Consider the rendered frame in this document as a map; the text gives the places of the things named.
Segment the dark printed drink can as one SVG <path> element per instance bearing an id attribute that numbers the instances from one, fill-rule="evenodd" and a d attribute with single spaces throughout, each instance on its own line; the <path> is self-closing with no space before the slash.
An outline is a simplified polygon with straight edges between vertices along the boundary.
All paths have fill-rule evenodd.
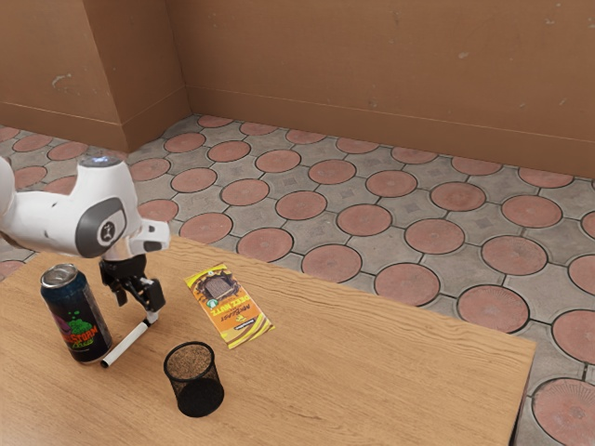
<path id="1" fill-rule="evenodd" d="M 100 361 L 112 336 L 85 274 L 73 264 L 58 264 L 40 279 L 40 293 L 71 356 L 78 362 Z"/>

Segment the white marker pen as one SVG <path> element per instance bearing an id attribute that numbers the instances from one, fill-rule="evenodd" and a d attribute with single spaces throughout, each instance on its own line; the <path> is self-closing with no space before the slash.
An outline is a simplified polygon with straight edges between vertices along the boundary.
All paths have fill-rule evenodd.
<path id="1" fill-rule="evenodd" d="M 147 321 L 140 322 L 125 338 L 118 343 L 100 362 L 102 368 L 111 367 L 140 337 L 150 328 Z"/>

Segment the yellow brown snack bar packet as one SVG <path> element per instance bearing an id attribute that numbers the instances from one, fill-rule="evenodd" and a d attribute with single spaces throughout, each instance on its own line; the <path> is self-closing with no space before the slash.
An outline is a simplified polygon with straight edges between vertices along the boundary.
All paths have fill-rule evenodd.
<path id="1" fill-rule="evenodd" d="M 228 349 L 275 328 L 225 264 L 195 273 L 185 283 Z"/>

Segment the black mesh pen holder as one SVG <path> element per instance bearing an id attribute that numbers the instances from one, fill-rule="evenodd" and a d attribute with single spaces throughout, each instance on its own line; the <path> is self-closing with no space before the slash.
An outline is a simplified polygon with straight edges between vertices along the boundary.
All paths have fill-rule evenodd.
<path id="1" fill-rule="evenodd" d="M 191 341 L 173 348 L 165 357 L 164 372 L 186 416 L 208 416 L 224 401 L 215 352 L 206 343 Z"/>

